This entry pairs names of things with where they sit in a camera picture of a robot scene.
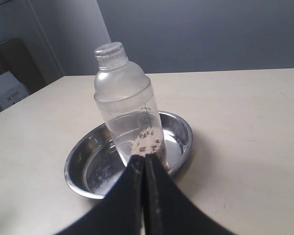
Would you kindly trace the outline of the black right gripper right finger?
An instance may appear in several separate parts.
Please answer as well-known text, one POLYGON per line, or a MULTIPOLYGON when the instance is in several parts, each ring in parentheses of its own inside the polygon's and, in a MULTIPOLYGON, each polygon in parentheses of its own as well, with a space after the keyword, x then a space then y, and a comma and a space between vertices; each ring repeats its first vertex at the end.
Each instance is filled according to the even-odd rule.
POLYGON ((145 157, 147 235, 232 235, 199 210, 176 186, 154 154, 145 157))

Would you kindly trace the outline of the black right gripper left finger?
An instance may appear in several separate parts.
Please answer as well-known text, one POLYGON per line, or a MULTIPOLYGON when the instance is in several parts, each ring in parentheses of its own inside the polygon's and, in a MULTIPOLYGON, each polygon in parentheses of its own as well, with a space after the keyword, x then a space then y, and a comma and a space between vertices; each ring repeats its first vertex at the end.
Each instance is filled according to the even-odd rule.
POLYGON ((114 184, 96 206, 59 235, 139 235, 142 223, 144 158, 132 156, 114 184))

